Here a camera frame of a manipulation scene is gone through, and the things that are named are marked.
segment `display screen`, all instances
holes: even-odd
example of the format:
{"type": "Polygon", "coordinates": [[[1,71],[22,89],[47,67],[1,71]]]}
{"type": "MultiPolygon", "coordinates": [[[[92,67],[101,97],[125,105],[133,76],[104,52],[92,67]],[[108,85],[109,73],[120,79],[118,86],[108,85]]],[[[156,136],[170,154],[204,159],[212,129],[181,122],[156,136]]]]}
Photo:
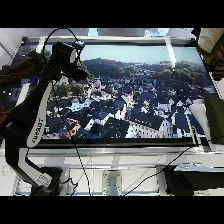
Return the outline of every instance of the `display screen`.
{"type": "MultiPolygon", "coordinates": [[[[170,59],[166,46],[86,45],[81,60],[88,79],[62,77],[55,86],[70,134],[98,142],[181,139],[193,127],[204,136],[189,106],[215,89],[195,47],[173,50],[170,59]]],[[[69,138],[51,95],[42,139],[69,138]]]]}

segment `robotic arm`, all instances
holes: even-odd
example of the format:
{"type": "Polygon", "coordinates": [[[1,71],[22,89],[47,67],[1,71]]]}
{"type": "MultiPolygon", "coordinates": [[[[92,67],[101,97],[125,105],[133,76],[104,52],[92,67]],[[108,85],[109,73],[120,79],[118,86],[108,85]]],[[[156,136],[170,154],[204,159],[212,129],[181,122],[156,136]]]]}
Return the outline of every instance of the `robotic arm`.
{"type": "Polygon", "coordinates": [[[60,80],[63,72],[76,81],[85,80],[87,73],[77,66],[77,60],[70,63],[73,50],[84,48],[83,42],[76,41],[72,46],[57,42],[52,46],[52,55],[42,74],[41,81],[34,91],[4,121],[1,134],[5,139],[6,162],[33,188],[31,195],[57,195],[61,170],[39,168],[27,154],[35,147],[44,132],[47,101],[53,84],[60,80]]]}

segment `metal bracket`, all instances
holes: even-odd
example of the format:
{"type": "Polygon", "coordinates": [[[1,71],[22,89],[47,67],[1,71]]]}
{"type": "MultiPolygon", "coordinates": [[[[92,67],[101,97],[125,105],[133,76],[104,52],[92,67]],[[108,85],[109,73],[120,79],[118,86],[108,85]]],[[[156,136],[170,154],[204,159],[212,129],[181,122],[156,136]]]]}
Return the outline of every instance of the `metal bracket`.
{"type": "Polygon", "coordinates": [[[121,195],[122,179],[120,170],[103,171],[102,192],[104,196],[121,195]]]}

